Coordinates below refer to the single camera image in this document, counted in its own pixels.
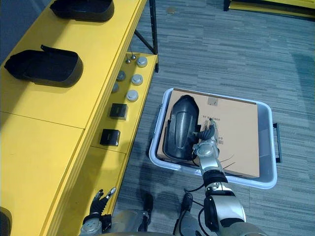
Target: black metal frame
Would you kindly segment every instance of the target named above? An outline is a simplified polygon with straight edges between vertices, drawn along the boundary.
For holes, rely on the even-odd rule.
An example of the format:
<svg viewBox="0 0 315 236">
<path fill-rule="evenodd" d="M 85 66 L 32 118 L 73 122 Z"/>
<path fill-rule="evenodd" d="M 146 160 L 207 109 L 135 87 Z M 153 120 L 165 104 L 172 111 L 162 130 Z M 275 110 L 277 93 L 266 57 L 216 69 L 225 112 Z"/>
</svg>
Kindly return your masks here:
<svg viewBox="0 0 315 236">
<path fill-rule="evenodd" d="M 230 7 L 230 0 L 224 0 L 223 1 L 223 11 L 228 11 L 228 8 Z"/>
<path fill-rule="evenodd" d="M 158 34 L 157 34 L 157 15 L 156 15 L 156 0 L 149 0 L 150 4 L 150 16 L 151 16 L 151 30 L 152 30 L 152 41 L 153 47 L 148 41 L 135 30 L 134 34 L 150 49 L 154 55 L 158 55 Z M 155 71 L 158 72 L 158 62 L 156 63 Z"/>
<path fill-rule="evenodd" d="M 277 141 L 278 141 L 278 153 L 279 157 L 276 157 L 276 162 L 282 162 L 282 150 L 281 150 L 281 141 L 280 141 L 280 127 L 278 123 L 273 124 L 273 128 L 277 130 Z"/>
</svg>

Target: yellow shelf edge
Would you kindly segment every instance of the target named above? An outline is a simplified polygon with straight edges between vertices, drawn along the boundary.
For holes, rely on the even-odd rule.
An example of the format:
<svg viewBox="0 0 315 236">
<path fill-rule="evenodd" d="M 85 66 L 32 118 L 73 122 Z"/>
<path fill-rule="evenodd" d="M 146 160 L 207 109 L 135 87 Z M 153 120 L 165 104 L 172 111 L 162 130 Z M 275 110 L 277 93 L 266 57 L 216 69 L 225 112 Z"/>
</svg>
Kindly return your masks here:
<svg viewBox="0 0 315 236">
<path fill-rule="evenodd" d="M 266 5 L 266 4 L 250 3 L 250 2 L 241 2 L 241 1 L 231 1 L 229 9 L 268 12 L 268 13 L 277 13 L 277 14 L 315 18 L 315 12 L 312 11 L 311 9 L 303 10 L 300 8 L 294 8 L 294 6 L 286 7 L 286 6 Z"/>
</svg>

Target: plastic bin handle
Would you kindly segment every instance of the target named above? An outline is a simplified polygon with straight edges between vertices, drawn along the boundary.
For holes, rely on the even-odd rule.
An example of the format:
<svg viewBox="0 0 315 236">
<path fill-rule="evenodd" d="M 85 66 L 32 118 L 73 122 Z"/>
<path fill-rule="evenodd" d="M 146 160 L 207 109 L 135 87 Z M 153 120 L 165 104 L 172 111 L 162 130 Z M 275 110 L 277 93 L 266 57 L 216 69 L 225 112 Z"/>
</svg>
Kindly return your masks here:
<svg viewBox="0 0 315 236">
<path fill-rule="evenodd" d="M 274 123 L 273 124 L 274 129 L 277 130 L 277 141 L 278 141 L 278 152 L 279 152 L 279 157 L 276 157 L 276 162 L 281 163 L 282 162 L 282 151 L 281 151 L 281 142 L 280 142 L 280 131 L 279 131 L 279 124 Z"/>
</svg>

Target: black rectangular component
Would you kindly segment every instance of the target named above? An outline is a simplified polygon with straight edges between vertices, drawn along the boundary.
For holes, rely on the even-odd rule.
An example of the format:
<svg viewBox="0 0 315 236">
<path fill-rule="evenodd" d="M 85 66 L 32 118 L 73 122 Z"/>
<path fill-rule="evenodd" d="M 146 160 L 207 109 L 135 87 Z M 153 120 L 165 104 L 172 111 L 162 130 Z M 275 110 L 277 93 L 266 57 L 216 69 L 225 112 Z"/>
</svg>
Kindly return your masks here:
<svg viewBox="0 0 315 236">
<path fill-rule="evenodd" d="M 99 144 L 104 146 L 118 146 L 120 131 L 117 129 L 103 129 Z"/>
<path fill-rule="evenodd" d="M 126 120 L 127 111 L 128 111 L 127 104 L 113 103 L 109 116 L 110 116 L 110 118 L 113 118 L 113 119 Z"/>
</svg>

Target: metal bolt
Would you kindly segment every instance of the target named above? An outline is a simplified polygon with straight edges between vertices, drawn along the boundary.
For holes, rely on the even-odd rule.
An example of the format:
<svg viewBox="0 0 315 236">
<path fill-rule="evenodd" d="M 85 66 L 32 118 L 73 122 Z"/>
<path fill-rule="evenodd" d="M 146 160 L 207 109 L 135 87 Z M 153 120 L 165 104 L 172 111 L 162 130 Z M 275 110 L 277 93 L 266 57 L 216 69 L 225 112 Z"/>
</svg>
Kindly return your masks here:
<svg viewBox="0 0 315 236">
<path fill-rule="evenodd" d="M 130 61 L 130 59 L 128 58 L 127 54 L 126 54 L 126 58 L 127 58 L 127 59 L 125 60 L 126 64 L 130 64 L 131 61 Z"/>
</svg>

